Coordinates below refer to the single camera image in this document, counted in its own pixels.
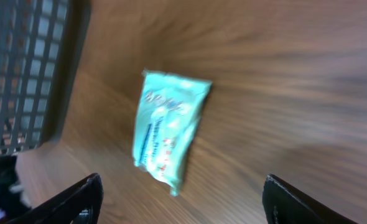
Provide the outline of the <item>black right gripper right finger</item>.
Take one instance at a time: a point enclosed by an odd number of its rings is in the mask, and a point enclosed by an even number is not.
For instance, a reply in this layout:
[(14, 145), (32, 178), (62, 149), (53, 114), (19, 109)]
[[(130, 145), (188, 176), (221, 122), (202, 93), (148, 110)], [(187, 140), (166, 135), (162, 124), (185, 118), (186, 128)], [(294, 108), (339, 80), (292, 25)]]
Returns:
[(273, 174), (266, 177), (262, 205), (268, 224), (356, 224)]

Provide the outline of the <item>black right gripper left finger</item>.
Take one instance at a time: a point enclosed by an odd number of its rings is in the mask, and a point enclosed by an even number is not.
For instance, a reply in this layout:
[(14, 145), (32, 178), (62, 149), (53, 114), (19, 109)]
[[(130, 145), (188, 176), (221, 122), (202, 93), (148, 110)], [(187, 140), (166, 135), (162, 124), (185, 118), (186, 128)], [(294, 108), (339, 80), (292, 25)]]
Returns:
[(8, 224), (97, 224), (102, 202), (101, 177), (93, 173)]

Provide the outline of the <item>teal wet wipes packet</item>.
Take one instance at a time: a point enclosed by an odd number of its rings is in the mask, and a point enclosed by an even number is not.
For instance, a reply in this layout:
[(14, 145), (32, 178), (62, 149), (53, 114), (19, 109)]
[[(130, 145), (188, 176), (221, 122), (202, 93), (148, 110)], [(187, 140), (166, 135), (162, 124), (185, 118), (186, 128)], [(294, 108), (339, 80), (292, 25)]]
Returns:
[(169, 185), (176, 197), (212, 82), (148, 69), (142, 74), (132, 158), (136, 167)]

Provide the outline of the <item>dark grey plastic basket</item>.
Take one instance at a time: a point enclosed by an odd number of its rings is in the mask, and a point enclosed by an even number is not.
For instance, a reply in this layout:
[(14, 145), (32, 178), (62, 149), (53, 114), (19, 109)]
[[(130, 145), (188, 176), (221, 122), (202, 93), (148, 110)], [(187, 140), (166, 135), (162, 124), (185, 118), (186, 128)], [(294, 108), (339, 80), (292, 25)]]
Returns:
[(0, 157), (62, 135), (89, 0), (0, 0)]

